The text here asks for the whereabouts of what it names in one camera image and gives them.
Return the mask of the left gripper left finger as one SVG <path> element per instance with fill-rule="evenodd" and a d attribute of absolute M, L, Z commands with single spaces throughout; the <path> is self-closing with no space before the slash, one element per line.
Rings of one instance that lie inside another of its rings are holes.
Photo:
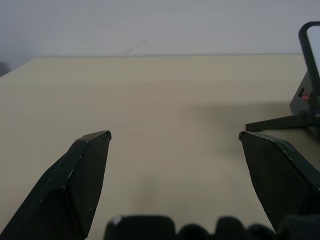
<path fill-rule="evenodd" d="M 84 240 L 100 200 L 108 130 L 77 139 L 37 181 L 0 234 L 2 240 Z"/>

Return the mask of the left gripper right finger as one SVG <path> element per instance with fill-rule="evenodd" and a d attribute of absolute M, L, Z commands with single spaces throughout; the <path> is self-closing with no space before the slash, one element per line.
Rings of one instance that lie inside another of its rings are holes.
<path fill-rule="evenodd" d="M 288 141 L 261 133 L 239 134 L 255 193 L 278 230 L 290 215 L 319 215 L 320 172 Z"/>

